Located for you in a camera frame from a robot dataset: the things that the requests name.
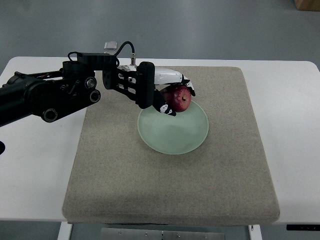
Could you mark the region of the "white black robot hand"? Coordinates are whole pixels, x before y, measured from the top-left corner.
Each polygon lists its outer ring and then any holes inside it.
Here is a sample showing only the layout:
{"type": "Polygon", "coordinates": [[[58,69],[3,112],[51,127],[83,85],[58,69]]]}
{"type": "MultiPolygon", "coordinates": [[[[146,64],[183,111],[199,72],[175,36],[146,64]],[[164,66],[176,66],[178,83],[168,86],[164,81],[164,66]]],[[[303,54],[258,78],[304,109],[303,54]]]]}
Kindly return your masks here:
{"type": "MultiPolygon", "coordinates": [[[[165,85],[166,87],[170,85],[184,85],[190,90],[191,98],[196,95],[192,82],[182,73],[173,69],[156,67],[154,74],[154,84],[156,86],[165,85]]],[[[154,89],[152,106],[160,113],[169,116],[176,116],[179,112],[173,111],[168,106],[160,91],[161,90],[154,89]]]]}

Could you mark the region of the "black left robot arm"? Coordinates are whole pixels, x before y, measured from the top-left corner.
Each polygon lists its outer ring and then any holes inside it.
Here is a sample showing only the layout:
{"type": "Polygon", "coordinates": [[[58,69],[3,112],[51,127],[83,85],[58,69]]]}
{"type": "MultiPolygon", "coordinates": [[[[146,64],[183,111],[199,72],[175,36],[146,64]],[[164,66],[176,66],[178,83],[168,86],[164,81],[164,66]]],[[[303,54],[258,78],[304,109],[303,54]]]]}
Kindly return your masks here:
{"type": "Polygon", "coordinates": [[[0,89],[0,125],[30,115],[52,123],[97,103],[96,71],[102,71],[103,85],[126,95],[141,109],[154,102],[155,65],[143,61],[132,70],[120,69],[118,52],[77,52],[77,59],[62,63],[57,71],[25,74],[15,72],[0,89]]]}

